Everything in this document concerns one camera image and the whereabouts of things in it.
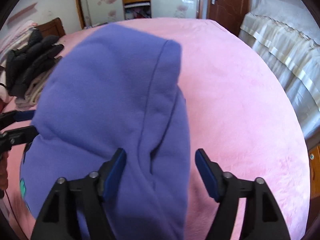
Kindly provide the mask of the purple hoodie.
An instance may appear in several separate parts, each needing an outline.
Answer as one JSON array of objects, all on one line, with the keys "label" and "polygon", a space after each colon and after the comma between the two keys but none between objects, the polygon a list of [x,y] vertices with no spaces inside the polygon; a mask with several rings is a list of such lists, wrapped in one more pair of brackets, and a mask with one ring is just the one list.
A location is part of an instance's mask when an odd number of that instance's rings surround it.
[{"label": "purple hoodie", "polygon": [[80,179],[127,153],[104,208],[117,239],[184,239],[190,174],[181,46],[118,24],[56,65],[36,108],[38,136],[21,163],[21,194],[37,217],[54,182]]}]

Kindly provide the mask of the folded beige knit sweater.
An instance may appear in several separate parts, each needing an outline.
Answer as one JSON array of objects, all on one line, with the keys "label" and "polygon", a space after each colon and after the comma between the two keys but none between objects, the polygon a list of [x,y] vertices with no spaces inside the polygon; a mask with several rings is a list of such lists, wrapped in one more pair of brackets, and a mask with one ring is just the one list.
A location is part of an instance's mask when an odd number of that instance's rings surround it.
[{"label": "folded beige knit sweater", "polygon": [[27,89],[24,98],[16,98],[15,103],[18,109],[29,109],[37,105],[42,90],[48,80],[48,77],[52,73],[53,69],[40,74],[36,77]]}]

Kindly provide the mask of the stacked folded quilts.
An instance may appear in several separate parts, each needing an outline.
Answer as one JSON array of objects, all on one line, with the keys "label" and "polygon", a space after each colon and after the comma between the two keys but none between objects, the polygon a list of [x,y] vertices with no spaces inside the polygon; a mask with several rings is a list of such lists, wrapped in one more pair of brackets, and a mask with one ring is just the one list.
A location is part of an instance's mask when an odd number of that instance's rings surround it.
[{"label": "stacked folded quilts", "polygon": [[21,49],[27,45],[29,37],[36,26],[37,23],[29,20],[16,26],[1,40],[1,101],[3,103],[11,101],[11,97],[7,93],[5,77],[7,54],[10,50]]}]

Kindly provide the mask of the black puffer jacket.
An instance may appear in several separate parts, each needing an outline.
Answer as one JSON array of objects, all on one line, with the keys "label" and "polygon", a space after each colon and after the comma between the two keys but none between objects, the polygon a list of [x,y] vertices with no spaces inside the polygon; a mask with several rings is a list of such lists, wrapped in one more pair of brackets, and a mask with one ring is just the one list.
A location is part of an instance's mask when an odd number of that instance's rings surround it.
[{"label": "black puffer jacket", "polygon": [[55,35],[42,36],[34,29],[21,49],[8,51],[5,86],[10,96],[24,98],[31,82],[56,64],[56,56],[64,49]]}]

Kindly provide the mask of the wooden drawer cabinet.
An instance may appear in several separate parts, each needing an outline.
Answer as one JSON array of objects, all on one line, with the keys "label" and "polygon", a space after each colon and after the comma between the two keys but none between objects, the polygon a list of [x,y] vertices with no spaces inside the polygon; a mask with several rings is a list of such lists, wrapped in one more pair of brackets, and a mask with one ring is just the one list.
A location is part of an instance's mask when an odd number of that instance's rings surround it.
[{"label": "wooden drawer cabinet", "polygon": [[320,163],[319,163],[319,144],[309,151],[310,164],[310,198],[315,198],[319,195],[319,180],[320,180]]}]

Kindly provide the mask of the wooden headboard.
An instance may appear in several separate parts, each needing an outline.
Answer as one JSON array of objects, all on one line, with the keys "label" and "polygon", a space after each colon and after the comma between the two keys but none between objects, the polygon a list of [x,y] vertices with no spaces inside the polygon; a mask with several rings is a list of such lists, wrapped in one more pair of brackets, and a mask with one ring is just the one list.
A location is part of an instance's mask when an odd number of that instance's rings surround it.
[{"label": "wooden headboard", "polygon": [[39,31],[41,32],[43,37],[47,37],[49,35],[54,35],[54,36],[58,36],[59,38],[65,36],[66,32],[64,30],[64,27],[62,25],[62,21],[59,17],[38,25],[36,27],[37,29],[39,29]]}]

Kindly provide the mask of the floral wardrobe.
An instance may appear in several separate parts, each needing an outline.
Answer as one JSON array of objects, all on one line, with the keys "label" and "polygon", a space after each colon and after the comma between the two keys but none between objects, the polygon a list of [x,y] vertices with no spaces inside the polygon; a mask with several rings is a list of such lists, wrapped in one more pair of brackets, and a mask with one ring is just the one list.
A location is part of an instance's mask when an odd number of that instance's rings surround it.
[{"label": "floral wardrobe", "polygon": [[75,0],[80,25],[95,27],[136,18],[198,18],[201,0]]}]

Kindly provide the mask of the white lace covered furniture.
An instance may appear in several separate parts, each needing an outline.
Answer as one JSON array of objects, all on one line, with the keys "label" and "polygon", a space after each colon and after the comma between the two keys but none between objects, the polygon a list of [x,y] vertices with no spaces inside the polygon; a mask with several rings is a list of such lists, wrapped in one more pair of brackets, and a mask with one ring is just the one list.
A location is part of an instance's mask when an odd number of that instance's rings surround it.
[{"label": "white lace covered furniture", "polygon": [[308,9],[260,0],[247,13],[239,38],[280,82],[305,139],[319,130],[319,27]]}]

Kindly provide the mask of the brown wooden door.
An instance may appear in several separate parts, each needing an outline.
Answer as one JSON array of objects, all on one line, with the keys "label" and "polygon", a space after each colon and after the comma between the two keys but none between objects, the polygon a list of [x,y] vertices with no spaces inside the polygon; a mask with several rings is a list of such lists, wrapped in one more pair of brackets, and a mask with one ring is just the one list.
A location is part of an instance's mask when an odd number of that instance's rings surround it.
[{"label": "brown wooden door", "polygon": [[250,0],[208,0],[207,18],[238,36]]}]

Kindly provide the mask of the wall shelf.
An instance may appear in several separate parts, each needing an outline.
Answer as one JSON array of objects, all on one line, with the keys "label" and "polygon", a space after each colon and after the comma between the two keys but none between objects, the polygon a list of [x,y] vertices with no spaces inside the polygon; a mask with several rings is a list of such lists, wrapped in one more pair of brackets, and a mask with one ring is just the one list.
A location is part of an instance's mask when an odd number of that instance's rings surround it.
[{"label": "wall shelf", "polygon": [[13,16],[11,16],[10,18],[8,18],[8,22],[7,24],[11,23],[12,21],[16,20],[17,18],[19,18],[20,16],[22,16],[23,14],[33,10],[35,8],[35,5],[37,5],[37,2],[29,5],[28,7],[25,7],[24,9],[20,10],[19,12],[17,12],[16,14],[14,14]]}]

